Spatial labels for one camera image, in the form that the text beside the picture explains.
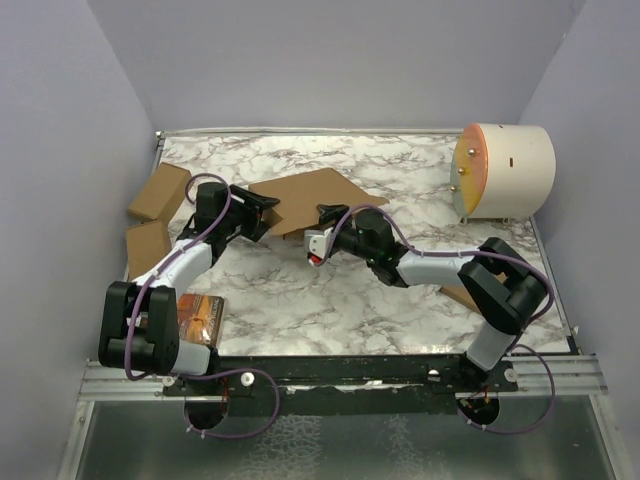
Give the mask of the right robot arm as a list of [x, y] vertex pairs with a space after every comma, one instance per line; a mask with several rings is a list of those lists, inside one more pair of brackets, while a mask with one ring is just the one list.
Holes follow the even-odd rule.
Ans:
[[469, 294], [484, 319], [459, 362], [459, 378], [469, 390], [481, 391], [494, 381], [494, 367], [555, 301], [546, 275], [500, 238], [474, 249], [425, 251], [412, 246], [379, 207], [320, 205], [317, 210], [323, 229], [304, 233], [311, 265], [347, 253], [387, 286], [461, 287]]

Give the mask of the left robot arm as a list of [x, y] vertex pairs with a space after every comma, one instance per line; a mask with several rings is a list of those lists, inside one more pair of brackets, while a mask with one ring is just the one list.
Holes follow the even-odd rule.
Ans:
[[221, 380], [217, 351], [180, 338], [178, 300], [235, 238], [260, 240], [270, 229], [263, 215], [279, 203], [219, 177], [200, 184], [195, 211], [172, 250], [145, 274], [108, 287], [100, 364], [124, 370], [131, 380], [184, 375], [195, 392], [214, 392]]

